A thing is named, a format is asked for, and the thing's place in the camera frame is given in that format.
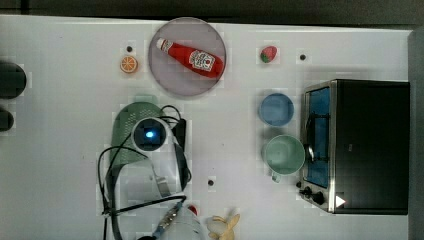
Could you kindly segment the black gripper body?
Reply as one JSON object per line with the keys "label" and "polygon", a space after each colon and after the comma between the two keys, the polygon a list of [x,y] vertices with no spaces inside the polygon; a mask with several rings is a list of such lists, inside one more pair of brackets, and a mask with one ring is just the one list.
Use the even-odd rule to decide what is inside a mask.
{"label": "black gripper body", "polygon": [[186,143],[186,129],[187,129],[187,122],[185,119],[181,119],[173,127],[173,134],[181,147],[184,147]]}

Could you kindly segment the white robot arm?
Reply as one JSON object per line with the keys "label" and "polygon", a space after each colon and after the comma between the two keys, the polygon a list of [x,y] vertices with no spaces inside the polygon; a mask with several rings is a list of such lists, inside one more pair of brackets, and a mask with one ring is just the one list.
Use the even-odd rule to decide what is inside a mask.
{"label": "white robot arm", "polygon": [[124,240],[119,217],[173,201],[153,233],[137,240],[204,240],[196,214],[185,205],[184,189],[191,180],[185,155],[186,121],[168,116],[136,122],[119,145],[111,148],[106,173],[114,240]]}

